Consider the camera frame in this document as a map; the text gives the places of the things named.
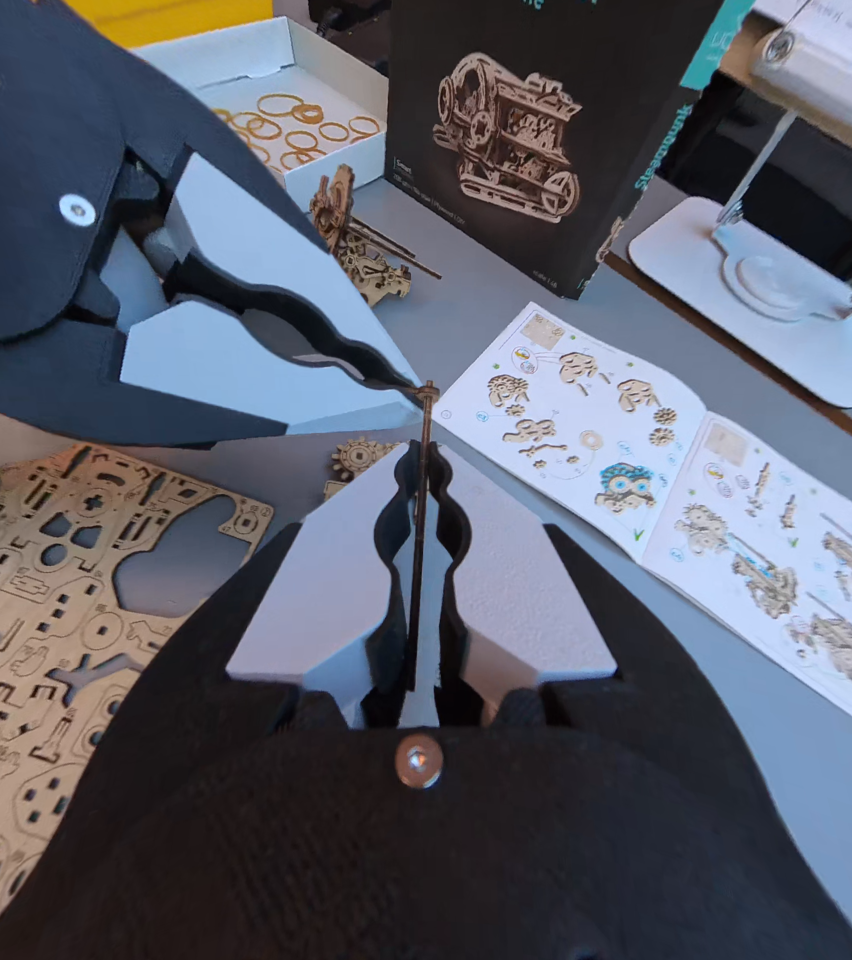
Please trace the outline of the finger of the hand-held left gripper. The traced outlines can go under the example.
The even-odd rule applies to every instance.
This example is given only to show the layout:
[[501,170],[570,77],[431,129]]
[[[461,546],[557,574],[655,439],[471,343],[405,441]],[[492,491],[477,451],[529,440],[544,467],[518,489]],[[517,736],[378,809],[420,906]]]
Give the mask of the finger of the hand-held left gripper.
[[418,426],[419,407],[376,389],[345,361],[288,358],[259,342],[240,318],[187,298],[127,333],[121,382],[269,419],[288,435]]
[[192,153],[165,219],[175,252],[165,293],[198,296],[238,315],[273,315],[315,354],[344,362],[371,386],[417,386],[417,374],[307,218],[275,183],[269,195],[290,207],[287,216]]

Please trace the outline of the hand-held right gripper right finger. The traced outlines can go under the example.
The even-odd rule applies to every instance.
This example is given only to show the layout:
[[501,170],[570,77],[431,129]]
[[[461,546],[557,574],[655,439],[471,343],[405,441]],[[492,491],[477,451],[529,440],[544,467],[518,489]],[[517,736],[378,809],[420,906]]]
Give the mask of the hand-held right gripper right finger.
[[514,690],[606,679],[617,663],[545,524],[433,442],[436,536],[450,556],[440,615],[441,726],[479,726]]

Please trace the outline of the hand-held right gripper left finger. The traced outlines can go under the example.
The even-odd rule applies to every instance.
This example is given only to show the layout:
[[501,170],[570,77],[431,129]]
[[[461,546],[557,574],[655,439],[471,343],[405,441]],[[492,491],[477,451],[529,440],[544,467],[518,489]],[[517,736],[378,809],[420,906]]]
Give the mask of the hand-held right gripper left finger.
[[227,673],[332,696],[363,726],[371,692],[404,687],[407,623],[396,558],[410,537],[416,444],[399,443],[299,525]]

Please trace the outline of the wooden gear assembly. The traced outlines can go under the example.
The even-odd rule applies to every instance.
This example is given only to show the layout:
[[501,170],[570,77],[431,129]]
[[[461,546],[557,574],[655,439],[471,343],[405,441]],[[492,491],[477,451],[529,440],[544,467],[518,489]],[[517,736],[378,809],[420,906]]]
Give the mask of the wooden gear assembly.
[[332,499],[399,445],[398,442],[380,442],[364,437],[338,444],[331,458],[331,469],[335,476],[324,484],[323,501]]

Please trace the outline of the thin wooden stick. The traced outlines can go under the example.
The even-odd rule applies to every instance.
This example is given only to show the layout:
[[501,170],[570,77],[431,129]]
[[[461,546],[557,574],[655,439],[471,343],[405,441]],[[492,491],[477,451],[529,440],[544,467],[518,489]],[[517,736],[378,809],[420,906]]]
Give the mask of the thin wooden stick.
[[423,423],[417,467],[416,502],[414,511],[414,547],[412,555],[408,611],[408,638],[406,647],[406,690],[408,691],[414,691],[416,686],[418,642],[422,606],[425,535],[427,532],[427,510],[430,484],[429,463],[432,443],[432,410],[434,404],[435,402],[432,404],[421,405],[423,411]]

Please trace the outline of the wooden mechanical model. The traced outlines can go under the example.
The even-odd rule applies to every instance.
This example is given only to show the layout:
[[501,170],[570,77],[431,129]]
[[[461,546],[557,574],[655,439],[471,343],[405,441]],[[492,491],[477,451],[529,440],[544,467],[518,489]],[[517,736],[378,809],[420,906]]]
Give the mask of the wooden mechanical model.
[[387,296],[405,297],[410,290],[411,267],[440,281],[442,275],[420,262],[410,249],[354,214],[354,187],[353,169],[340,164],[333,176],[322,176],[309,210],[329,253],[369,307]]

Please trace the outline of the pile of rubber bands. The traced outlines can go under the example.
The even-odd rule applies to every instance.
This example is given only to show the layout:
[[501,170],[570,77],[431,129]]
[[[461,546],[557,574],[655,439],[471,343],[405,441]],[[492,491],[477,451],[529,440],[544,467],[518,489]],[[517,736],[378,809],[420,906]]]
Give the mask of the pile of rubber bands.
[[288,91],[246,96],[237,105],[213,105],[213,114],[275,174],[296,170],[385,129],[372,115]]

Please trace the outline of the white cardboard tray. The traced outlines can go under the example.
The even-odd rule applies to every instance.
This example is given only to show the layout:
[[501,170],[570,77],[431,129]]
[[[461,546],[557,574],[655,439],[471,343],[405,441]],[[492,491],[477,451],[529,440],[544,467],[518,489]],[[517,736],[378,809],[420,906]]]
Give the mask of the white cardboard tray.
[[384,174],[387,80],[311,30],[285,17],[149,44],[135,53],[209,108],[236,106],[246,96],[288,91],[334,107],[348,107],[384,122],[383,132],[296,170],[275,174],[300,210],[307,211],[322,176],[340,164],[355,186]]

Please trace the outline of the instruction booklet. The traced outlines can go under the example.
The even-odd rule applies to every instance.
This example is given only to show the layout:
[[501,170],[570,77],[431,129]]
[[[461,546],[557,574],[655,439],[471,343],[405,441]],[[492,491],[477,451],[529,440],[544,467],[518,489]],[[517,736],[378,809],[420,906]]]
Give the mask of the instruction booklet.
[[852,500],[533,302],[432,416],[852,716]]

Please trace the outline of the yellow plastic bin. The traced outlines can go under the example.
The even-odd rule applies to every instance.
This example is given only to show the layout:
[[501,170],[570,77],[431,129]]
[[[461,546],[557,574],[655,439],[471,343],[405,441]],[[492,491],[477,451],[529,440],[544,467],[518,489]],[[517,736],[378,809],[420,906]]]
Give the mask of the yellow plastic bin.
[[68,1],[111,42],[129,49],[270,19],[272,1]]

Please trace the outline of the laser-cut wooden parts sheet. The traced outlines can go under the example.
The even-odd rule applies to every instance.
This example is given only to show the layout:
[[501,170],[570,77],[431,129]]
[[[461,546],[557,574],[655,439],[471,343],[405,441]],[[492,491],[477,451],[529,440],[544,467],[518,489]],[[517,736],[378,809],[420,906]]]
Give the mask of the laser-cut wooden parts sheet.
[[186,615],[120,606],[114,575],[219,498],[246,563],[274,508],[105,446],[0,468],[0,914],[144,668]]

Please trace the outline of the black model kit box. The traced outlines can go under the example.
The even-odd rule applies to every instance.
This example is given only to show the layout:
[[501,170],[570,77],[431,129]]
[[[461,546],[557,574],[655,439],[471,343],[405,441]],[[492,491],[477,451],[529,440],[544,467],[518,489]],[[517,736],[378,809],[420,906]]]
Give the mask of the black model kit box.
[[393,2],[384,177],[578,299],[736,18],[717,1]]

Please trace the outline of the white document stand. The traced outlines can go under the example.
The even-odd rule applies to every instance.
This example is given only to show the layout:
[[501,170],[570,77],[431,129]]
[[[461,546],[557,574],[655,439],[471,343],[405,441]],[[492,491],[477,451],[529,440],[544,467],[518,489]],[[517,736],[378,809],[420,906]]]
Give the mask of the white document stand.
[[852,2],[756,2],[634,267],[822,401],[852,408]]

